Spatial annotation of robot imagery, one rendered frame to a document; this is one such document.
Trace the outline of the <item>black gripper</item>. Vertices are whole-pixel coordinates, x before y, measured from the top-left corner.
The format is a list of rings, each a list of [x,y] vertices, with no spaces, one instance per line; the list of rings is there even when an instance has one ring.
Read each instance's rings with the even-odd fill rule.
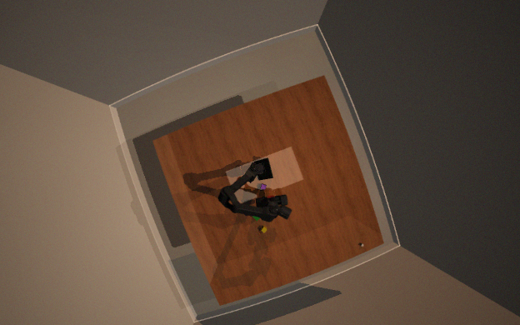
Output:
[[[288,205],[288,196],[287,195],[281,195],[281,196],[276,196],[276,197],[270,197],[270,198],[266,198],[266,197],[263,197],[263,198],[257,198],[256,199],[256,205],[257,207],[265,207],[265,203],[266,201],[270,201],[270,200],[275,200],[277,201],[278,205]]]

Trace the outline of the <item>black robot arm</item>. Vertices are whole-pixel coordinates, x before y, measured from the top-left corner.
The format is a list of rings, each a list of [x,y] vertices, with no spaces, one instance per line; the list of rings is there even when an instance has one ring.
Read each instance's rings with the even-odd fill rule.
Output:
[[[246,171],[246,173],[240,177],[235,183],[231,186],[226,186],[222,188],[220,195],[218,196],[218,200],[224,205],[224,207],[229,208],[233,213],[241,213],[254,217],[259,217],[263,221],[271,222],[277,216],[281,216],[284,219],[288,219],[292,209],[282,204],[282,206],[278,206],[278,202],[275,200],[266,201],[265,207],[253,207],[244,204],[240,204],[236,199],[235,192],[241,188],[245,183],[254,181],[257,175],[265,173],[264,163],[252,162],[250,168]],[[231,203],[228,202],[231,200]]]

